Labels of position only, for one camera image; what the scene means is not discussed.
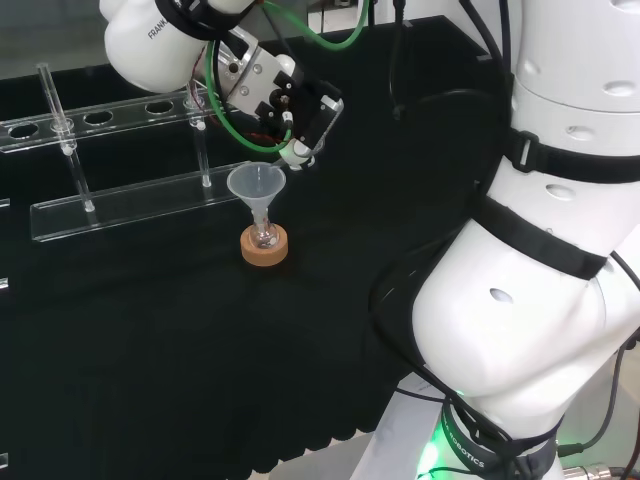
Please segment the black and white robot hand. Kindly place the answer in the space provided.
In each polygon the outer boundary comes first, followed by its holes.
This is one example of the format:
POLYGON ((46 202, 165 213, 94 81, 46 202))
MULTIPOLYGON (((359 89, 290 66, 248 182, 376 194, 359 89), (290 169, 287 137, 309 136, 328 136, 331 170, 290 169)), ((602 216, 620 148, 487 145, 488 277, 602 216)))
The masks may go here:
POLYGON ((236 27, 212 52, 212 86, 224 113, 255 119, 293 171, 313 166, 344 110, 341 92, 285 54, 273 55, 236 27))

